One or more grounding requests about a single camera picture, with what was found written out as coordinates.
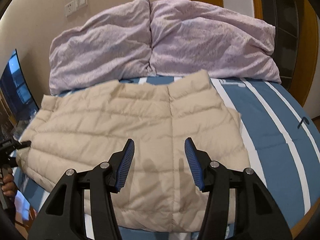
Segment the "monitor screen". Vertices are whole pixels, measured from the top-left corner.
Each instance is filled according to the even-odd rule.
[[[39,110],[24,79],[17,50],[12,53],[0,78],[0,89],[15,121],[28,121]]]

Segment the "bed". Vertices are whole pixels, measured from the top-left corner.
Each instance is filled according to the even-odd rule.
[[[161,85],[181,77],[143,77],[121,82]],[[242,115],[241,135],[251,167],[267,186],[288,225],[293,228],[320,197],[320,134],[299,103],[278,83],[253,79],[211,79],[225,105]],[[65,91],[65,97],[76,92]],[[40,210],[47,196],[43,188],[21,172],[15,182],[31,206]],[[93,238],[86,215],[87,236]],[[121,228],[123,239],[196,239],[197,233],[146,232]]]

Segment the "beige quilted jacket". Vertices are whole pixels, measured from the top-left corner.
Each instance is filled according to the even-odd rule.
[[[135,155],[124,188],[112,195],[118,224],[127,228],[198,231],[207,194],[195,186],[184,153],[191,137],[199,150],[227,168],[249,166],[239,114],[226,108],[206,71],[169,85],[110,81],[64,98],[44,96],[22,135],[31,148],[17,160],[36,183],[51,191],[63,173],[92,169],[122,150]],[[86,195],[86,213],[90,213]],[[231,194],[229,222],[234,219]]]

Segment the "human hand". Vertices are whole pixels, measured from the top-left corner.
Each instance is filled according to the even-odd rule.
[[[8,173],[9,174],[4,176],[4,178],[3,178],[4,185],[1,187],[1,189],[3,191],[3,195],[14,199],[14,197],[17,194],[18,187],[14,183],[14,177],[12,175],[12,169],[11,168],[8,169]]]

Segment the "pillow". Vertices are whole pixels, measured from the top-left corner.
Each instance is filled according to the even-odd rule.
[[[107,9],[52,41],[50,92],[54,95],[111,79],[155,75],[150,56],[149,0]]]
[[[275,27],[219,6],[190,0],[151,3],[150,66],[159,75],[184,76],[200,69],[212,78],[280,81],[270,57]]]

